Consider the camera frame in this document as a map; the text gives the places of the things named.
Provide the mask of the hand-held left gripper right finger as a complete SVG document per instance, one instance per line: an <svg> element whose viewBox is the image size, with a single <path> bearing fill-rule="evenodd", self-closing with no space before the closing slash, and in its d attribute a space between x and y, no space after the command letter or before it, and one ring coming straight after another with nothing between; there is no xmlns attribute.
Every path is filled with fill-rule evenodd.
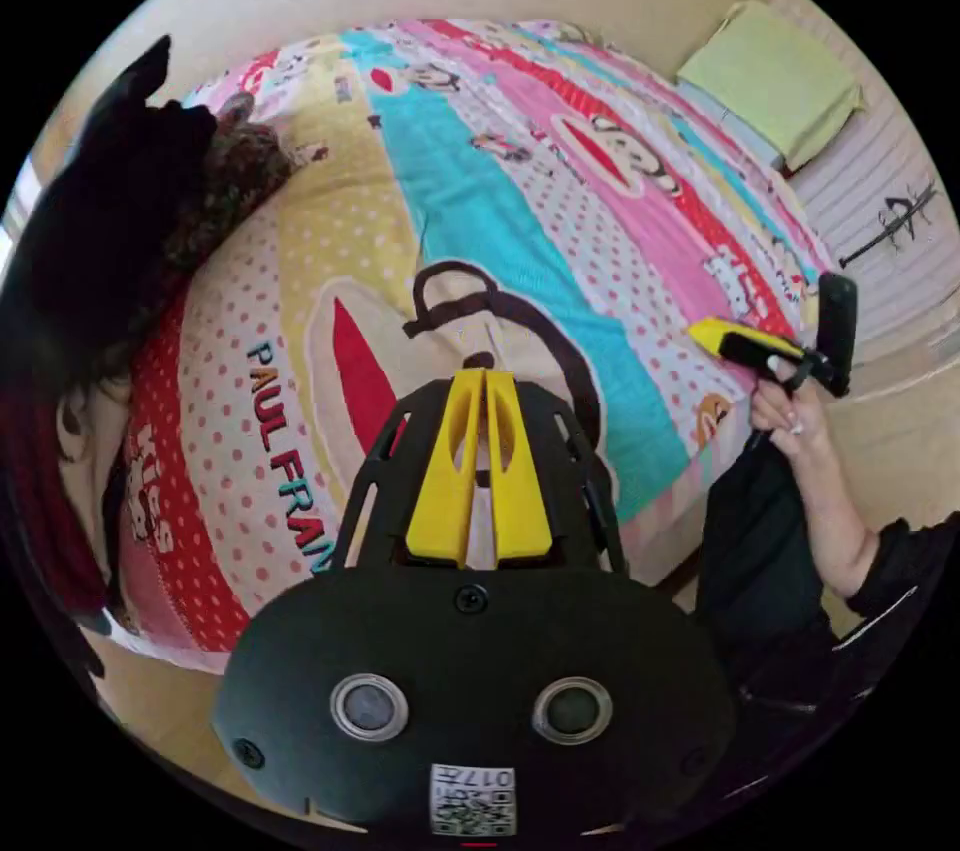
<svg viewBox="0 0 960 851"><path fill-rule="evenodd" d="M552 546L536 465L511 374L485 374L492 527L498 562L540 561Z"/></svg>

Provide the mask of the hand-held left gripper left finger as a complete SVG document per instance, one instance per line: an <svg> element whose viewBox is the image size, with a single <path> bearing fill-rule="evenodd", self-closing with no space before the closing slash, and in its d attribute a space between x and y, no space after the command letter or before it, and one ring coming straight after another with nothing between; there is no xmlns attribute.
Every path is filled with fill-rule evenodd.
<svg viewBox="0 0 960 851"><path fill-rule="evenodd" d="M453 377L406 532L410 556L463 568L472 519L485 372Z"/></svg>

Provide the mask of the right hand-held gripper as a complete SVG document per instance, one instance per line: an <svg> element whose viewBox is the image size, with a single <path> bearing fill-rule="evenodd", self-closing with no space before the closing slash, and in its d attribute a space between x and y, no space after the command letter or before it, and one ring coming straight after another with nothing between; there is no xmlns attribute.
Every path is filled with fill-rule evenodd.
<svg viewBox="0 0 960 851"><path fill-rule="evenodd" d="M788 394L794 394L808 380L816 381L834 398L850 393L852 372L852 335L819 336L817 347L800 346L788 338L774 335L748 324L721 318L704 318L688 327L689 336L703 349L775 381L769 366L771 358L790 364L794 370L782 382Z"/></svg>

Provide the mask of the person's right hand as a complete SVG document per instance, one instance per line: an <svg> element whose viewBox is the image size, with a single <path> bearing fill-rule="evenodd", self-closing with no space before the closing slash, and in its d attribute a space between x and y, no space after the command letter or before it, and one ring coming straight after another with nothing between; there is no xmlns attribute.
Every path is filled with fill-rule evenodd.
<svg viewBox="0 0 960 851"><path fill-rule="evenodd" d="M772 355L768 376L758 381L751 398L751 424L767 434L793 464L821 465L833 452L827 417L818 385L806 378L797 383L799 367Z"/></svg>

